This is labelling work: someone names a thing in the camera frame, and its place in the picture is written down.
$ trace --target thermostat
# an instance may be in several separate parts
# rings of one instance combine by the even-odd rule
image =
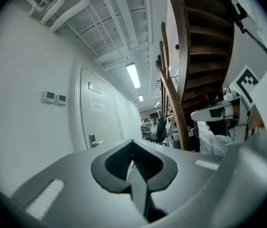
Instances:
[[[66,96],[57,95],[57,103],[60,104],[60,105],[66,104]]]
[[[45,92],[43,93],[43,101],[44,101],[44,102],[49,102],[49,103],[54,103],[54,102],[55,102],[55,100],[54,100],[54,96],[55,96],[54,93],[45,91]]]

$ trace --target ceiling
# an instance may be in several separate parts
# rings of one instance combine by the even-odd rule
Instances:
[[[52,2],[54,0],[46,0],[47,5]],[[48,24],[78,2],[80,0],[65,0]],[[71,17],[58,33],[71,28],[78,40],[84,40],[81,50],[119,82],[139,110],[145,110],[153,108],[158,102],[156,97],[160,97],[155,94],[159,79],[155,61],[160,54],[161,22],[166,22],[166,18],[167,0],[90,0],[87,8]],[[130,63],[136,64],[139,89],[134,88],[126,70]],[[143,102],[139,101],[139,95],[143,95]]]

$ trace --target white door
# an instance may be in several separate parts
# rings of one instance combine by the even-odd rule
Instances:
[[[90,140],[110,144],[122,140],[113,88],[83,67],[81,75],[81,112],[87,148],[95,147]]]

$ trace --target fluorescent light fixture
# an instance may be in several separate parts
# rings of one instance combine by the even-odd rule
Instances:
[[[141,84],[139,83],[139,79],[138,79],[138,72],[137,72],[137,68],[135,67],[134,63],[131,63],[129,65],[126,66],[126,69],[130,75],[130,78],[133,82],[134,87],[140,88]]]

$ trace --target plastic wrap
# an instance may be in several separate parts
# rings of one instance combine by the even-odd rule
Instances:
[[[200,152],[224,156],[232,140],[228,136],[214,135],[206,122],[197,122],[200,139]]]

